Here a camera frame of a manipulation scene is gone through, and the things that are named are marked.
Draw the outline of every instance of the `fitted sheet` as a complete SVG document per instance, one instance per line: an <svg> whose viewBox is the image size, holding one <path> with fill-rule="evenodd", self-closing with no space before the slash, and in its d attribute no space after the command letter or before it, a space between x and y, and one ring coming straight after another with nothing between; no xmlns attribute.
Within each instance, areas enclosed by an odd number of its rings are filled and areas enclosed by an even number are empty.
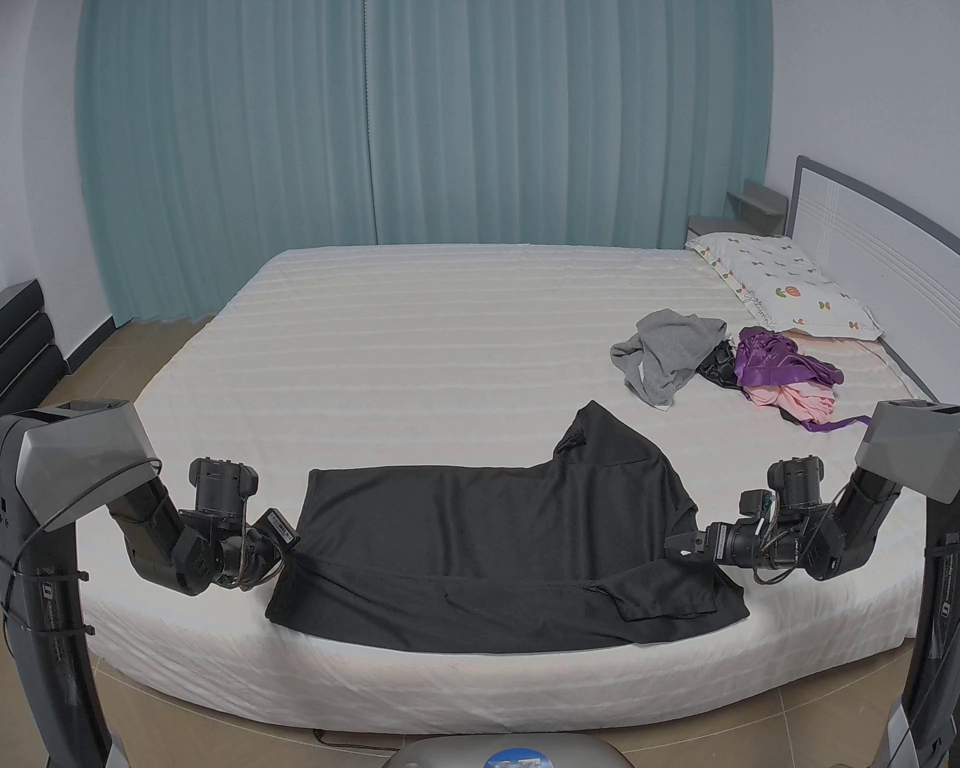
<svg viewBox="0 0 960 768"><path fill-rule="evenodd" d="M249 518L296 521L313 467L524 467L597 400L669 457L701 527L734 519L778 458L815 453L829 498L865 427L811 434L694 377L663 413L609 349L656 309L753 320L692 252L391 246L285 252L136 402L175 503L196 456L256 468ZM837 418L907 390L877 345L802 340L846 374ZM728 569L751 615L672 643L514 656L415 654L298 634L264 617L273 584L190 598L144 582L106 510L78 523L91 649L206 707L289 726L500 732L629 726L716 708L895 647L917 620L924 505L904 492L863 568L775 587Z"/></svg>

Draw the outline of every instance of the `curtain fold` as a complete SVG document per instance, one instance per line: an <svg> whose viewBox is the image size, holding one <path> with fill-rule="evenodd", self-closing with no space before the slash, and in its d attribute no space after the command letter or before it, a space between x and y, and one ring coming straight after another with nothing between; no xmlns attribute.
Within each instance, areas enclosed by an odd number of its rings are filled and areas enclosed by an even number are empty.
<svg viewBox="0 0 960 768"><path fill-rule="evenodd" d="M368 0L381 243L677 248L762 180L756 0Z"/></svg>
<svg viewBox="0 0 960 768"><path fill-rule="evenodd" d="M77 131L116 322L290 248L677 248L763 179L770 0L86 0Z"/></svg>
<svg viewBox="0 0 960 768"><path fill-rule="evenodd" d="M289 248L376 240L362 0L86 0L77 130L118 323L217 311Z"/></svg>

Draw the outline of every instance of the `pillow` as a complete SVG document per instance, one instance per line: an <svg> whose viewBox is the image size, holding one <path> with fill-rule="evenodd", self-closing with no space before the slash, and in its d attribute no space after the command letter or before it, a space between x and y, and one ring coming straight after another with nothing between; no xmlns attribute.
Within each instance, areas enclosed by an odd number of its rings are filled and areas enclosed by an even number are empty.
<svg viewBox="0 0 960 768"><path fill-rule="evenodd" d="M870 312L826 279L789 237L713 232L686 246L707 260L767 329L874 341Z"/></svg>

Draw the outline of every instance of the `blue sticker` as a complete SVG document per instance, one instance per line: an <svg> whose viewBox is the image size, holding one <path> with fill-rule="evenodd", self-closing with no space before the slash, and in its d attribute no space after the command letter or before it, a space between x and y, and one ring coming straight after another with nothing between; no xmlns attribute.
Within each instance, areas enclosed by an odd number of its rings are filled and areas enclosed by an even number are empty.
<svg viewBox="0 0 960 768"><path fill-rule="evenodd" d="M498 752L487 760L484 768L553 768L553 763L542 752L514 747Z"/></svg>

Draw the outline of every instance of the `gray cloth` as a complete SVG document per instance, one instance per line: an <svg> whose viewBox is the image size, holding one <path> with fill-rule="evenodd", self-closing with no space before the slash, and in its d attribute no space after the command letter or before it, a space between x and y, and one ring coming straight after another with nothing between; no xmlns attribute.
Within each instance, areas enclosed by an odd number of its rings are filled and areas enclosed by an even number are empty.
<svg viewBox="0 0 960 768"><path fill-rule="evenodd" d="M627 341L610 347L610 359L641 400L665 411L726 333L722 320L659 309L637 323Z"/></svg>

